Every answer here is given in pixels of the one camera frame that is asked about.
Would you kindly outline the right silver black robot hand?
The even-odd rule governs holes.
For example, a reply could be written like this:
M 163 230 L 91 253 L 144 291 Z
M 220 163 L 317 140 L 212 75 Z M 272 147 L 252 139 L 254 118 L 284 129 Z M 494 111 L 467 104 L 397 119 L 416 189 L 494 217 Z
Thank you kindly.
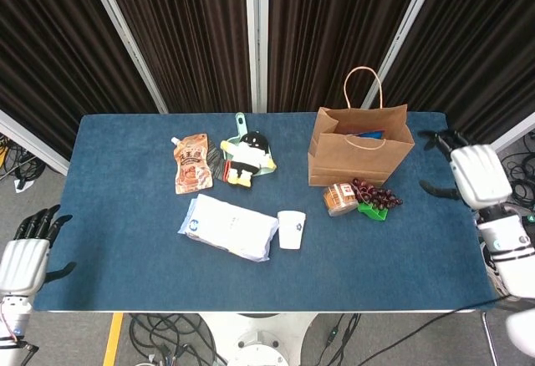
M 512 194 L 507 175 L 497 152 L 490 145 L 472 143 L 456 130 L 421 130 L 427 139 L 424 150 L 434 147 L 446 157 L 456 186 L 439 188 L 426 180 L 419 182 L 428 194 L 452 200 L 462 200 L 474 211 L 502 205 Z

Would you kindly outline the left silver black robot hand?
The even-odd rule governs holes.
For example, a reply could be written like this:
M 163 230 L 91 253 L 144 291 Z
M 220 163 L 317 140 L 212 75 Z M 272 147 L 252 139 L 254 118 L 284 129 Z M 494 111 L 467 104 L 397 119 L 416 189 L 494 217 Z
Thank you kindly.
M 77 266 L 68 262 L 63 268 L 49 271 L 50 250 L 70 214 L 56 217 L 60 205 L 44 208 L 22 220 L 14 237 L 5 246 L 1 259 L 1 294 L 30 297 L 44 284 L 67 277 Z

